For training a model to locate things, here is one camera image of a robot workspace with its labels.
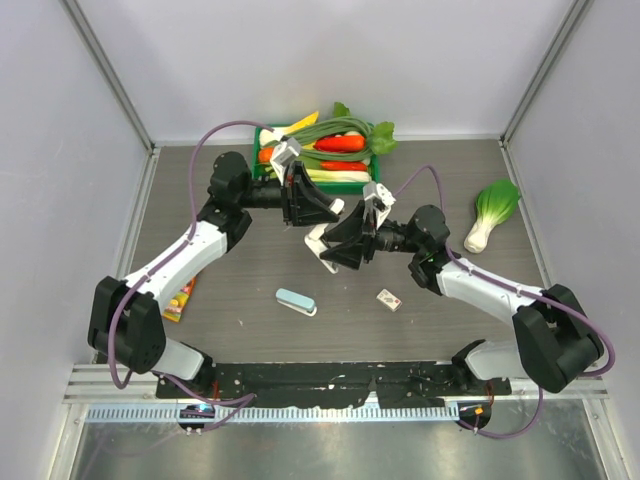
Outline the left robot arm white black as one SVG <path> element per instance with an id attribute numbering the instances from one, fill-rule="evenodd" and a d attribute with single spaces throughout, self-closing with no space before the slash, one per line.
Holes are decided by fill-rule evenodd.
<path id="1" fill-rule="evenodd" d="M 286 224 L 298 227 L 334 223 L 344 209 L 342 200 L 312 182 L 301 161 L 290 162 L 282 180 L 256 180 L 238 152 L 214 161 L 207 192 L 195 223 L 157 258 L 122 280 L 107 276 L 98 283 L 88 329 L 89 346 L 111 367 L 177 378 L 193 399 L 211 391 L 213 361 L 166 336 L 162 313 L 170 301 L 239 243 L 251 225 L 251 209 L 279 209 Z"/>

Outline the white stapler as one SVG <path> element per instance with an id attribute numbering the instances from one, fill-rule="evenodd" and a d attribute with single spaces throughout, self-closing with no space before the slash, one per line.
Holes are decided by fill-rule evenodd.
<path id="1" fill-rule="evenodd" d="M 338 265 L 336 263 L 321 259 L 321 254 L 328 250 L 328 246 L 322 240 L 322 236 L 324 235 L 327 226 L 328 223 L 314 226 L 305 235 L 304 243 L 331 274 L 337 274 Z"/>

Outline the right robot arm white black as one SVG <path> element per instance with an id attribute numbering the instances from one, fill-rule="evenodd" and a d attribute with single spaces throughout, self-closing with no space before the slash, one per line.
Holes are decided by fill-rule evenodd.
<path id="1" fill-rule="evenodd" d="M 337 226 L 314 227 L 305 243 L 331 272 L 340 266 L 357 270 L 378 251 L 409 253 L 408 269 L 419 287 L 511 327 L 513 341 L 478 340 L 457 355 L 460 364 L 451 380 L 462 394 L 475 394 L 497 378 L 528 378 L 558 393 L 604 356 L 601 335 L 588 325 L 570 289 L 522 285 L 483 270 L 449 250 L 449 234 L 434 205 L 421 206 L 408 222 L 398 223 L 377 221 L 374 209 L 359 202 Z"/>

